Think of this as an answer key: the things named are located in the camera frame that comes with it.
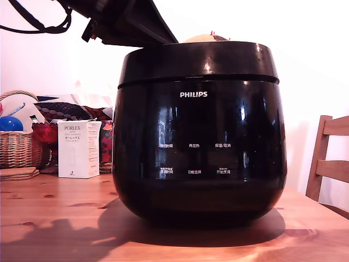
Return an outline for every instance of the chair backrest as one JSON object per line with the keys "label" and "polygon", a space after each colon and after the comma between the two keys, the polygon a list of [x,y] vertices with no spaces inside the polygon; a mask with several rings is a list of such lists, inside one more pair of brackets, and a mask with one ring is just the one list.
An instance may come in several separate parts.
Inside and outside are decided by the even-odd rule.
{"label": "chair backrest", "polygon": [[349,183],[349,161],[325,160],[330,135],[349,135],[349,116],[337,119],[332,119],[331,116],[320,117],[305,193],[307,197],[315,201],[318,201],[320,196],[323,176]]}

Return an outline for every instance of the black strap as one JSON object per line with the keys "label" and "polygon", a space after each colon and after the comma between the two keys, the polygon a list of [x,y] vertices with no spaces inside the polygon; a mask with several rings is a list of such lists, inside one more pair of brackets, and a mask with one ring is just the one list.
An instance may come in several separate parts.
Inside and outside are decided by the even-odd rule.
{"label": "black strap", "polygon": [[0,29],[4,29],[7,31],[15,32],[15,33],[21,33],[21,34],[42,34],[42,33],[60,34],[60,33],[66,32],[71,25],[72,9],[69,8],[66,4],[62,3],[61,0],[56,0],[56,1],[60,3],[60,5],[64,8],[67,16],[59,26],[49,26],[49,27],[45,27],[31,13],[29,13],[27,9],[25,9],[17,0],[8,0],[8,1],[16,9],[16,11],[37,30],[35,31],[19,30],[19,29],[13,29],[6,26],[2,26],[2,25],[0,25]]}

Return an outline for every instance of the fabric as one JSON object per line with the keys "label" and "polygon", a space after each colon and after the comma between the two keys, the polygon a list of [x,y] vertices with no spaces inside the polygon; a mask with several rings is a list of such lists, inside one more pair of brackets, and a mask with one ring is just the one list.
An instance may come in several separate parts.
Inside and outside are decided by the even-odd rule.
{"label": "fabric", "polygon": [[66,102],[35,103],[36,108],[51,122],[53,119],[90,120],[97,118],[98,121],[111,120],[103,110],[105,108],[90,108],[88,106],[75,105]]}
{"label": "fabric", "polygon": [[99,162],[111,162],[113,146],[113,121],[102,121],[99,133]]}

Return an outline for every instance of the glossy surface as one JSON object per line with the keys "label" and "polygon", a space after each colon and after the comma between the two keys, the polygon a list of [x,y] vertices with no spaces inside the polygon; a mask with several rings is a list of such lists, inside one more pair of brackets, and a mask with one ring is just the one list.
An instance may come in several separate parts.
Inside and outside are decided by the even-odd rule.
{"label": "glossy surface", "polygon": [[171,44],[129,53],[121,86],[139,81],[259,80],[279,83],[272,52],[265,45],[238,41]]}
{"label": "glossy surface", "polygon": [[23,124],[14,116],[3,116],[0,117],[0,131],[23,131]]}
{"label": "glossy surface", "polygon": [[114,136],[120,199],[153,221],[247,222],[275,205],[286,181],[279,87],[270,82],[121,88]]}

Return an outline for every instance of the table surface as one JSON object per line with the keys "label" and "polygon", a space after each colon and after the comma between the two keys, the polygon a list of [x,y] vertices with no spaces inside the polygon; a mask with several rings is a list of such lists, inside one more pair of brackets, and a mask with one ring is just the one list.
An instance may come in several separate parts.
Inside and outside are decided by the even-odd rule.
{"label": "table surface", "polygon": [[112,176],[1,183],[1,261],[348,261],[349,221],[289,188],[248,227],[148,226]]}

